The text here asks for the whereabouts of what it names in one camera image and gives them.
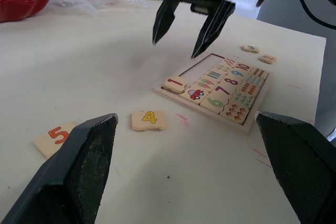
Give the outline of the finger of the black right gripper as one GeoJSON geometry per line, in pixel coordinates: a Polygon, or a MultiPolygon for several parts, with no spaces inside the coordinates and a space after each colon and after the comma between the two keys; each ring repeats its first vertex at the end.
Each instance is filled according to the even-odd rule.
{"type": "Polygon", "coordinates": [[[154,45],[156,45],[170,29],[175,19],[174,12],[179,3],[180,0],[163,0],[157,10],[152,33],[152,43],[154,45]]]}
{"type": "Polygon", "coordinates": [[[202,26],[191,58],[195,59],[202,54],[220,35],[229,16],[235,10],[235,3],[222,0],[221,3],[212,10],[202,26]]]}

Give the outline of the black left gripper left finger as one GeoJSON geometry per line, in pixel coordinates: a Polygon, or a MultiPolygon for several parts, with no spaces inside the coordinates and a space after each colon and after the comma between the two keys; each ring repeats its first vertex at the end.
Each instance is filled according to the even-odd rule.
{"type": "Polygon", "coordinates": [[[3,223],[94,223],[107,183],[115,113],[87,120],[45,161],[3,223]]]}

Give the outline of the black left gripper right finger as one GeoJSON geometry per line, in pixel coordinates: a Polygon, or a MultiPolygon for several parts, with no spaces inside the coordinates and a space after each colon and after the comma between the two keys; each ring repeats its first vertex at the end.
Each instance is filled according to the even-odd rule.
{"type": "Polygon", "coordinates": [[[301,223],[335,223],[335,147],[311,124],[257,112],[275,177],[301,223]]]}

